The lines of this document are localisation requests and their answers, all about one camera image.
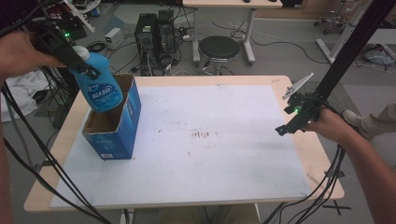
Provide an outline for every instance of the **stool seat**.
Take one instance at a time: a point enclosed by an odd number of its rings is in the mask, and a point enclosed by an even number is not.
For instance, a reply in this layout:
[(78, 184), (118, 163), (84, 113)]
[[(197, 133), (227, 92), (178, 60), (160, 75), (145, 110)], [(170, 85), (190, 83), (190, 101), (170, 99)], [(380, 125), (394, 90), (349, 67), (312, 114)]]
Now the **stool seat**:
[(227, 36), (213, 35), (204, 38), (199, 43), (200, 51), (207, 58), (231, 59), (238, 55), (239, 45)]

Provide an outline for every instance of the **human arm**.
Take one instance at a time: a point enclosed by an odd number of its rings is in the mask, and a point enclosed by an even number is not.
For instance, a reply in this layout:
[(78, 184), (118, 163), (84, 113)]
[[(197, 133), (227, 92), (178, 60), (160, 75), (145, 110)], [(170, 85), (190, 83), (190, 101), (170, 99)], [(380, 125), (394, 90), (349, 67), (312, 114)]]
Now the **human arm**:
[(396, 175), (373, 146), (339, 116), (326, 108), (319, 120), (304, 130), (317, 132), (340, 144), (350, 158), (375, 223), (396, 222)]
[[(0, 86), (8, 77), (27, 74), (41, 65), (64, 65), (55, 58), (35, 50), (32, 33), (15, 32), (0, 38)], [(2, 223), (13, 223), (9, 194), (9, 170), (3, 128), (0, 122), (0, 218)]]

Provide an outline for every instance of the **black stool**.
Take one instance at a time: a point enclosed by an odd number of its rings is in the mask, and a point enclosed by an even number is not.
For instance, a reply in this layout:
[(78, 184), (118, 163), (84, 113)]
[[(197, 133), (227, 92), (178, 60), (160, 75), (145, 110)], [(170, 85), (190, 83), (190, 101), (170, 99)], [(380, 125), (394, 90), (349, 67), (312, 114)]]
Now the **black stool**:
[[(201, 73), (206, 73), (211, 76), (222, 75), (221, 68), (227, 69), (232, 75), (233, 71), (230, 68), (222, 66), (222, 63), (228, 63), (236, 59), (239, 53), (239, 45), (227, 36), (214, 35), (206, 37), (200, 41), (198, 50), (209, 60), (205, 63)], [(214, 73), (206, 72), (208, 68), (215, 68)]]

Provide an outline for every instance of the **human hand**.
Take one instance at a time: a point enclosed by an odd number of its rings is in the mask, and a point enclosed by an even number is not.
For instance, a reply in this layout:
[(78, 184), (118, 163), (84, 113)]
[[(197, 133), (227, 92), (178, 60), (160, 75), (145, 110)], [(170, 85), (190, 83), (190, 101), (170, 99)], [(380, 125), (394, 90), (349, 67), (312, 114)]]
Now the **human hand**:
[(0, 79), (21, 76), (38, 66), (65, 67), (55, 57), (35, 50), (32, 41), (35, 35), (28, 32), (13, 32), (0, 38)]
[(325, 107), (320, 109), (318, 121), (306, 124), (303, 130), (316, 132), (336, 143), (342, 143), (350, 133), (355, 133), (340, 116)]

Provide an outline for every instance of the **open cardboard box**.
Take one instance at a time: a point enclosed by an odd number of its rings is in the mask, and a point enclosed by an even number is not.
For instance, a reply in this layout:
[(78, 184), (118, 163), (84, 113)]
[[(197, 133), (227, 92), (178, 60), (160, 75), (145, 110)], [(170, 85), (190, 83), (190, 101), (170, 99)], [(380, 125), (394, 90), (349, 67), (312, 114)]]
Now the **open cardboard box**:
[(103, 160), (129, 160), (134, 150), (141, 103), (133, 75), (115, 75), (123, 101), (107, 112), (91, 110), (82, 135)]

